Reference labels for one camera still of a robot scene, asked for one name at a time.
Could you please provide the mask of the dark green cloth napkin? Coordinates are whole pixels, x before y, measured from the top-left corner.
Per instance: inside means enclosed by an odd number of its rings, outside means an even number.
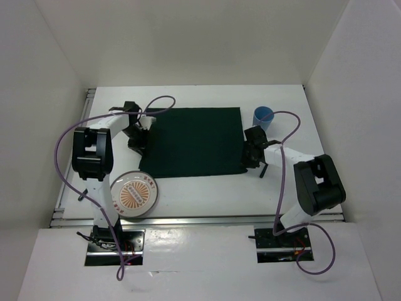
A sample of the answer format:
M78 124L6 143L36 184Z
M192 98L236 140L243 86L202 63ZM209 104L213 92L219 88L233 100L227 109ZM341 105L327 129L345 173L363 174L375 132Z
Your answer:
M154 178L243 174L241 111L173 108L151 125L139 169Z

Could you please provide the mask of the orange sunburst patterned plate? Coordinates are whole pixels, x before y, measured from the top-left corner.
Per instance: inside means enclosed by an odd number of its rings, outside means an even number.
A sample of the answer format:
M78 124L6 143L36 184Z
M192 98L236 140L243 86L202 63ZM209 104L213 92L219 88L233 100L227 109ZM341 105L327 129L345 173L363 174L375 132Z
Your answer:
M156 180L142 171L130 171L120 175L110 188L113 207L124 218L145 216L159 198Z

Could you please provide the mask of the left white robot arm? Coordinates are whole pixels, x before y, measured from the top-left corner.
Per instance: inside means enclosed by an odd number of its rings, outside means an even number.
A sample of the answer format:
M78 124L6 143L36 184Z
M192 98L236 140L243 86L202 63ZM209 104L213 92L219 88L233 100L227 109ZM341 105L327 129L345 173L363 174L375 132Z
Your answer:
M93 124L74 130L72 167L83 181L93 206L94 225L107 229L120 219L113 207L110 188L114 165L112 140L123 132L135 148L143 150L155 118L142 113L135 102L125 102L123 107L113 107L92 121Z

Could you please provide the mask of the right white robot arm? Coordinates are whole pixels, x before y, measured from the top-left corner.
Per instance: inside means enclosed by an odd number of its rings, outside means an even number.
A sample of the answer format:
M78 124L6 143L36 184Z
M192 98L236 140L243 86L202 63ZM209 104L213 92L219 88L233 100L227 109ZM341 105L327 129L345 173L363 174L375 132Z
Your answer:
M278 211L284 198L286 173L293 171L297 200L288 212L275 219L280 224L273 231L275 242L289 245L295 231L311 224L313 218L326 209L334 208L346 199L346 192L333 159L327 155L313 156L283 146L277 140L269 141L260 126L244 131L246 140L241 163L246 168L280 167L283 175L279 192Z

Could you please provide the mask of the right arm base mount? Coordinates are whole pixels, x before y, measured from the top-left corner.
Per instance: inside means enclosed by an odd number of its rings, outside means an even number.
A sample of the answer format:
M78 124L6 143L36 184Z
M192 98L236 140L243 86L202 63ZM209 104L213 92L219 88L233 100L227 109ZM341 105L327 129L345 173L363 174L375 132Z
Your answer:
M272 228L255 228L248 238L255 243L258 263L293 262L299 255L300 261L314 260L306 228L280 236L274 236Z

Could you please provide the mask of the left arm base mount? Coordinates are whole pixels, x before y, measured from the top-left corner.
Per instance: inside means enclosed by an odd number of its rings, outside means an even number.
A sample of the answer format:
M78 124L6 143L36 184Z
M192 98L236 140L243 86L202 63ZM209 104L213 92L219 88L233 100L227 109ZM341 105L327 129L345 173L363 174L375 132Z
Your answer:
M120 265L120 255L118 253L117 244L112 238L105 241L95 239L92 234L84 235L79 231L77 231L76 234L88 243L85 258L86 267ZM145 230L121 232L119 239L120 250L125 265L142 265Z

